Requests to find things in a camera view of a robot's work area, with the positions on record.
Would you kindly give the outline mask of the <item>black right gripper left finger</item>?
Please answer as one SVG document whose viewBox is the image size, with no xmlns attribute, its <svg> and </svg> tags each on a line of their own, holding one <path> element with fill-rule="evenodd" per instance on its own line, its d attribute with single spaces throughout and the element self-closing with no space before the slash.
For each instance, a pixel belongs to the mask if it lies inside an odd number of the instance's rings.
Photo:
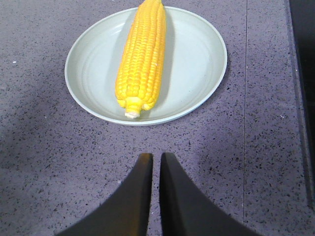
<svg viewBox="0 0 315 236">
<path fill-rule="evenodd" d="M 153 155 L 139 155 L 119 188 L 60 236 L 145 236 L 149 222 Z"/>
</svg>

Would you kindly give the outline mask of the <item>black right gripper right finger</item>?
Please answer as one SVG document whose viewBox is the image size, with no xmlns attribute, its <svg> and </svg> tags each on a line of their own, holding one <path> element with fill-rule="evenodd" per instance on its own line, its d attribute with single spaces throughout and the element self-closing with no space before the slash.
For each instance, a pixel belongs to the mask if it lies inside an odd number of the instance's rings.
<svg viewBox="0 0 315 236">
<path fill-rule="evenodd" d="M 213 204 L 169 152 L 161 156 L 159 203 L 164 236 L 256 235 Z"/>
</svg>

